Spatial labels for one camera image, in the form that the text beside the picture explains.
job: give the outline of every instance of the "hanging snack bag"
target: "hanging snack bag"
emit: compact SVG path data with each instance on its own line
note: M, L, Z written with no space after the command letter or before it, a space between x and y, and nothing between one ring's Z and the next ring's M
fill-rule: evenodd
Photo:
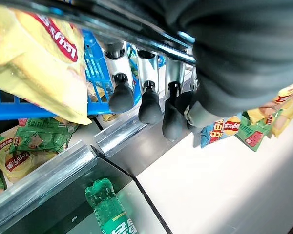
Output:
M210 124L201 131L201 148L237 134L240 128L242 114L224 118Z
M289 125L290 121L293 119L293 97L291 100L283 107L283 111L280 117L275 121L272 127L272 133L279 137L284 129Z
M274 122L274 114L280 109L284 108L284 105L293 97L293 84L281 89L278 96L265 105L248 110L250 116L251 124L256 124L260 120L264 120L266 124L271 124Z
M277 119L281 113L282 110L274 113L272 115L273 119ZM241 126L236 137L256 152L264 136L270 132L274 122L267 123L265 119L262 119L253 125L250 118L251 116L247 112L243 113Z

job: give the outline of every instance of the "yellow chip bag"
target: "yellow chip bag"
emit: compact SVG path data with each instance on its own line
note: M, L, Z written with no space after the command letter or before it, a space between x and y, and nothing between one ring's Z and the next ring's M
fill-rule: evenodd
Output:
M284 129L289 125L290 121L293 119L293 97L288 101L286 106L283 108L283 112L279 118L275 121L272 127L272 133L279 137Z
M84 39L74 25L0 6L1 90L90 124L84 65Z
M274 122L274 113L278 112L280 109L286 108L287 102L293 97L293 84L281 89L278 96L265 105L248 110L248 115L250 117L250 122L252 125L256 124L258 121L264 119L266 124L271 124Z
M0 134L0 169L12 183L22 179L56 155L51 151L16 151L14 154L9 154L16 130L17 126Z

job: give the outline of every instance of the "blue crate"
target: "blue crate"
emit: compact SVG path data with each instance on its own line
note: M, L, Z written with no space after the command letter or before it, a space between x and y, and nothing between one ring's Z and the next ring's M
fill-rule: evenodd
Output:
M108 103L101 101L96 88L96 86L99 86L104 89L107 101L113 93L113 86L102 50L91 32L83 30L83 34L85 45L84 57L86 61L86 79L93 84L96 96L98 97L98 102L91 102L90 97L88 97L87 113L88 115L111 114L112 112L109 109ZM133 79L134 105L136 105L141 98L141 93L138 79L134 75ZM16 96L11 96L11 99L11 101L3 102L0 95L0 120L55 116L54 113L31 103L23 102Z

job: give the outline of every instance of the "green plastic bottle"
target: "green plastic bottle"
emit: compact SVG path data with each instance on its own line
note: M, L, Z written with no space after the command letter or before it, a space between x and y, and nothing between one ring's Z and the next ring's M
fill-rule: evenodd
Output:
M138 234L107 178L96 180L85 195L103 234Z

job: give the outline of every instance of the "black sleeve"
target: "black sleeve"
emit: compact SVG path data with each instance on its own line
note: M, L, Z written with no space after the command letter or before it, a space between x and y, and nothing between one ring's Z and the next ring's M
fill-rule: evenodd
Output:
M226 117L293 83L293 0L153 0L196 38L199 102Z

